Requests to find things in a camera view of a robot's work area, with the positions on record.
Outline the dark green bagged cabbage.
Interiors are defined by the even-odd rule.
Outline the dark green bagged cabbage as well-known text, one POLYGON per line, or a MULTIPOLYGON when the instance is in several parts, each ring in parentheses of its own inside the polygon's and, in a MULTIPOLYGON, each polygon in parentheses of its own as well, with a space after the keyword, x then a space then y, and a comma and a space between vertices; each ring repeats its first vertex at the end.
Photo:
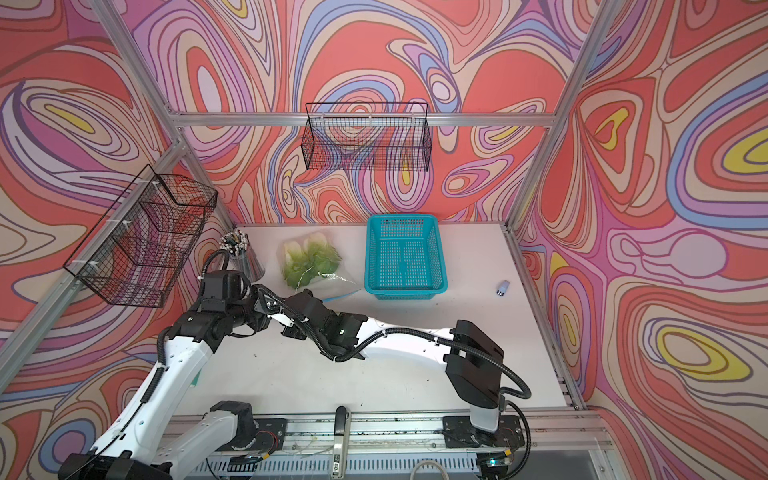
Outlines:
POLYGON ((301 242, 290 240, 283 244, 282 276, 294 290, 303 289, 316 279, 334 276, 341 262, 341 255, 322 232, 314 232, 301 242))

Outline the small grey blue object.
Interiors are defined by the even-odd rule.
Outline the small grey blue object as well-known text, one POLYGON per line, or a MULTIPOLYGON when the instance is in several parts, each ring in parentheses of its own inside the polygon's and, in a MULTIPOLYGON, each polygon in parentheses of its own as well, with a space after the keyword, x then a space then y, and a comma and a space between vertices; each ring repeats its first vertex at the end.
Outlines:
POLYGON ((498 287, 497 287, 497 289, 496 289, 496 294, 497 294, 498 296, 500 296, 500 297, 503 297, 503 296, 504 296, 504 295, 507 293, 507 291, 508 291, 508 289, 509 289, 509 286, 510 286, 510 282, 509 282, 508 280, 504 280, 504 281, 502 281, 502 282, 501 282, 501 283, 498 285, 498 287))

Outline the aluminium front table rail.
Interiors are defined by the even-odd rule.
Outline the aluminium front table rail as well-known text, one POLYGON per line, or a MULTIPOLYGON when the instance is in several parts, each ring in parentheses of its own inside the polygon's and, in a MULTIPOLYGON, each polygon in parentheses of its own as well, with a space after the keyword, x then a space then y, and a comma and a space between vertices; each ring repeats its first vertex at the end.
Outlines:
MULTIPOLYGON (((461 410, 350 412, 351 453, 443 452, 443 418, 461 410)), ((525 409, 534 451, 602 450, 617 448, 599 413, 573 409, 525 409)), ((283 441, 279 456, 309 457, 328 453, 334 445, 335 414, 284 414, 286 427, 275 436, 283 441)))

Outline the black silver centre bracket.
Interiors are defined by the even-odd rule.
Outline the black silver centre bracket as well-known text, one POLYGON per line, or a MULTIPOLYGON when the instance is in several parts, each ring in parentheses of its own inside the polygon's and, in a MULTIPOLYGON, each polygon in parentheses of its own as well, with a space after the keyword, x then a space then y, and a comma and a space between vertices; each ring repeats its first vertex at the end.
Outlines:
POLYGON ((332 479, 344 479, 346 475, 351 418, 345 406, 335 411, 333 429, 333 447, 331 455, 332 479))

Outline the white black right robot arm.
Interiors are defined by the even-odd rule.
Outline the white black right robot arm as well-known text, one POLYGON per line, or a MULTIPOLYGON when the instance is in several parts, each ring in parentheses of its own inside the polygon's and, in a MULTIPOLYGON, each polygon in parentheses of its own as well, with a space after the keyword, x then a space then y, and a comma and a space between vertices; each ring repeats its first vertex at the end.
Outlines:
POLYGON ((303 321, 301 329, 334 363, 403 358, 442 370, 469 406, 471 426, 485 433, 498 430, 504 395, 532 397, 525 381, 504 364, 503 349, 467 320, 452 328, 416 329, 330 312, 303 321))

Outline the teal plastic basket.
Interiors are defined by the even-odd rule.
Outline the teal plastic basket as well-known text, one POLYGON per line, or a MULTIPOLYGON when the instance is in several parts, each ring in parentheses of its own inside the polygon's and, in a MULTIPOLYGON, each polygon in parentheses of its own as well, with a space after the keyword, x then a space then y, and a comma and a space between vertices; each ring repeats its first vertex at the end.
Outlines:
POLYGON ((448 289, 437 218, 386 214, 368 219, 365 290, 379 300, 429 300, 448 289))

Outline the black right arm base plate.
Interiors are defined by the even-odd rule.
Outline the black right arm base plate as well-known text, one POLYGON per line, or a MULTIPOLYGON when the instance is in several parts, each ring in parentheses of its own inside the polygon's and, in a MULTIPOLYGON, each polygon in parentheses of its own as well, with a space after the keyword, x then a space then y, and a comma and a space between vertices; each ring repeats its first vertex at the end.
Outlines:
POLYGON ((525 430, 517 415, 502 415, 494 433, 474 427, 468 416, 444 416, 441 433, 449 449, 488 447, 516 451, 526 445, 525 430))

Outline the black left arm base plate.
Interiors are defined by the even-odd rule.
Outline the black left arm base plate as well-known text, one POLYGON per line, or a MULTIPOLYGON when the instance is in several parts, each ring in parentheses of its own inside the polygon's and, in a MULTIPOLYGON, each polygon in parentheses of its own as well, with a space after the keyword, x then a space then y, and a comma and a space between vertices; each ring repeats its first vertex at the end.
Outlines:
POLYGON ((287 424, 286 418, 256 419, 256 430, 250 439, 233 440, 225 449, 273 454, 283 448, 287 424))

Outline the blue-zip clear zip-top bag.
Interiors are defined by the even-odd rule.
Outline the blue-zip clear zip-top bag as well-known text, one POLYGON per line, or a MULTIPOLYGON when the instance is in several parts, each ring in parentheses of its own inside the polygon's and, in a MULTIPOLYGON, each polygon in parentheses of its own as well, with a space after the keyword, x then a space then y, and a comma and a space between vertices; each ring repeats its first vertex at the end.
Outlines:
POLYGON ((324 231, 284 241, 277 260, 285 288, 306 289, 324 302, 349 297, 362 289, 346 269, 345 258, 324 231))

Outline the metal pen holder cup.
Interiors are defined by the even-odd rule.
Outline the metal pen holder cup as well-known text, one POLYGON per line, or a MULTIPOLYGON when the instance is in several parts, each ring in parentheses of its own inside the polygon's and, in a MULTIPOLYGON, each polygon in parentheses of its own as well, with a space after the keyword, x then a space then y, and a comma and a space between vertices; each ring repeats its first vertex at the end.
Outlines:
POLYGON ((229 259, 250 283, 257 283, 265 274, 265 269, 251 246, 248 235, 235 228, 221 237, 220 247, 228 252, 229 259))

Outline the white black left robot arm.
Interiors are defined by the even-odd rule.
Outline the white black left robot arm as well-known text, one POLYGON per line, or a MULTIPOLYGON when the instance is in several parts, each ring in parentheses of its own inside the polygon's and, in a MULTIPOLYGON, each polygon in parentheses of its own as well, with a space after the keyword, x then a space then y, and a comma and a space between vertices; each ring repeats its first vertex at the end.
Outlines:
POLYGON ((157 360, 138 392, 84 454, 71 454, 61 479, 184 479, 221 447, 249 451, 259 427, 247 402, 220 401, 190 431, 167 447, 162 436, 194 378, 236 328, 258 333, 271 321, 286 336, 311 339, 332 360, 346 351, 341 317, 304 290, 280 297, 248 284, 235 270, 207 273, 198 298, 158 336, 157 360))

